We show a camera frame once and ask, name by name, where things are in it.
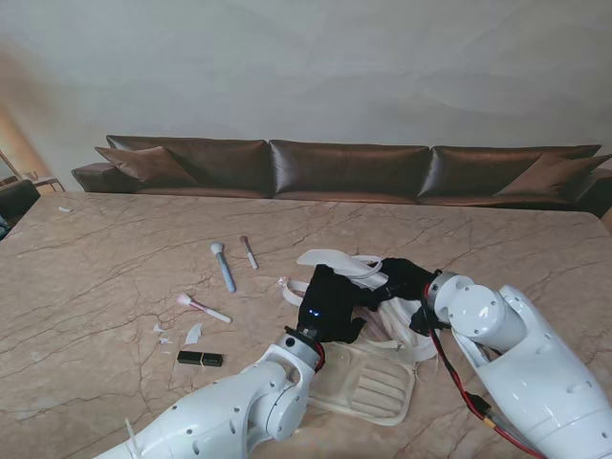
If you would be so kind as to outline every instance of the robot wrist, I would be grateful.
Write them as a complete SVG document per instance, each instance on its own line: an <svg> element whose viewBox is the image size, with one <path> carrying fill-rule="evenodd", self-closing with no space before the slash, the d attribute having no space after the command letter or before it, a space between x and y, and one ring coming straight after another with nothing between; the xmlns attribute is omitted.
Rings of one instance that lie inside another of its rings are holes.
<svg viewBox="0 0 612 459"><path fill-rule="evenodd" d="M294 330L291 327L285 327L285 333L291 338L305 344L318 354L318 362L315 366L315 372L319 371L325 364L325 349L323 349L321 343L314 338L317 335L317 331L306 328L298 328L297 330Z"/></svg>

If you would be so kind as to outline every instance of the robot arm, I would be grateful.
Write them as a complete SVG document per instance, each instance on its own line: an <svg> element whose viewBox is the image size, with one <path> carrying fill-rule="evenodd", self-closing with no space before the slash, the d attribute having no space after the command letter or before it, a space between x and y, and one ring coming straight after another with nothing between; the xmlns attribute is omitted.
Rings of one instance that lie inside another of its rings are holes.
<svg viewBox="0 0 612 459"><path fill-rule="evenodd" d="M138 435L128 424L130 439L98 459L247 458L259 443L293 434L320 362L312 341L288 328L240 374L183 397Z"/></svg>
<svg viewBox="0 0 612 459"><path fill-rule="evenodd" d="M511 286L497 292L469 277L440 273L425 303L450 325L518 430L515 440L548 458L612 457L612 409L605 393L529 298ZM490 359L487 349L498 357ZM495 424L490 412L483 414Z"/></svg>
<svg viewBox="0 0 612 459"><path fill-rule="evenodd" d="M266 440L284 440L306 412L308 389L325 362L321 342L352 342L365 324L352 319L371 292L319 265L296 330L240 374L196 390L98 459L245 459Z"/></svg>

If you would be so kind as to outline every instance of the beige marble surface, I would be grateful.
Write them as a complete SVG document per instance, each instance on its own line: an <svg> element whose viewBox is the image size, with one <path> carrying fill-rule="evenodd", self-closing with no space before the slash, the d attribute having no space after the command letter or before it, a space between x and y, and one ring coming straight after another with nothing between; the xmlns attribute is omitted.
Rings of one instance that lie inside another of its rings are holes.
<svg viewBox="0 0 612 459"><path fill-rule="evenodd" d="M70 208L70 213L58 210ZM238 243L247 234L260 269ZM212 240L227 244L238 292L227 292ZM283 275L313 248L409 257L490 287L514 284L612 394L612 237L582 213L68 193L41 198L0 243L0 456L85 458L126 439L186 393L256 360L295 325ZM180 291L233 317L178 306ZM222 368L176 364L193 350ZM160 344L159 323L171 344ZM483 393L445 333L468 389ZM289 441L256 458L523 457L464 408L444 369L420 365L396 427L310 409Z"/></svg>

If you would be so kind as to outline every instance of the paper scrap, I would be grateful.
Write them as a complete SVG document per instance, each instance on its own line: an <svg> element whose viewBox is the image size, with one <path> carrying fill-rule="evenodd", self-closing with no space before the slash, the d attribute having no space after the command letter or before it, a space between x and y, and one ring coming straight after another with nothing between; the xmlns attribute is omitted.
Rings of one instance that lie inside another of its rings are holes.
<svg viewBox="0 0 612 459"><path fill-rule="evenodd" d="M191 327L191 330L189 330L189 333L187 333L187 336L185 338L185 345L195 344L196 342L198 342L198 339L200 338L201 335L202 335L202 324L196 323L194 326Z"/></svg>

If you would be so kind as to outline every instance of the brown leather sofa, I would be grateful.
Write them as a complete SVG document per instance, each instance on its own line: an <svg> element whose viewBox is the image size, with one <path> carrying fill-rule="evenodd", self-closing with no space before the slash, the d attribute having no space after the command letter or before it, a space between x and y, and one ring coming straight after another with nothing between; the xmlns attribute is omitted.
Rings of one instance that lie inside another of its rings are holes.
<svg viewBox="0 0 612 459"><path fill-rule="evenodd" d="M495 196L542 155L591 158L600 145L481 148L108 136L112 148L167 148L197 187L146 187L110 163L73 170L85 191L317 201L584 210L612 205L612 170L562 197Z"/></svg>

